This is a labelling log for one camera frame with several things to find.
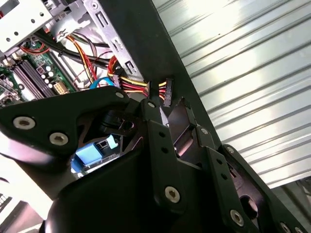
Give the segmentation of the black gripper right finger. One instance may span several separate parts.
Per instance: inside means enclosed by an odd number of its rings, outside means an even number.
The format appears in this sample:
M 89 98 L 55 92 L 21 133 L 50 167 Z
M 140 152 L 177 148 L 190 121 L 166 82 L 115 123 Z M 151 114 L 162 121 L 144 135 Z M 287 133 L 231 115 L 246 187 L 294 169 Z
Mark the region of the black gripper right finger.
M 222 233 L 304 233 L 306 229 L 236 149 L 214 142 L 181 98 L 168 117 L 178 158 L 203 175 L 203 213 Z

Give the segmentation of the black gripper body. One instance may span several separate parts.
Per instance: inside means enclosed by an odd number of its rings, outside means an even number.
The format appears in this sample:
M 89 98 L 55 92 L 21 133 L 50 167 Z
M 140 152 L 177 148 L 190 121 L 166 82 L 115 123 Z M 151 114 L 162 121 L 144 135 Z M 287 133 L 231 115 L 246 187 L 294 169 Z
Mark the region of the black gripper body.
M 71 183 L 53 203 L 47 233 L 220 233 L 203 213 L 197 168 L 178 162 L 180 201 L 153 196 L 145 156 L 133 152 Z

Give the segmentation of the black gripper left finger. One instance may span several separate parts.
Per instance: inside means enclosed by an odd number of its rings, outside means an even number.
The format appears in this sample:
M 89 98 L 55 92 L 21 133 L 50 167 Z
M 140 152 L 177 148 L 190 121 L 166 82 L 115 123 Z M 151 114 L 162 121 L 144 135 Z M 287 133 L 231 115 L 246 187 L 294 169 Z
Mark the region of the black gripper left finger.
M 159 97 L 136 101 L 116 87 L 103 87 L 12 105 L 0 111 L 0 153 L 16 162 L 4 170 L 12 184 L 25 188 L 32 205 L 41 194 L 52 202 L 71 183 L 70 161 L 78 148 L 114 134 L 121 137 L 120 158 L 146 157 L 153 196 L 161 190 L 173 203 L 182 186 L 169 129 L 163 125 Z

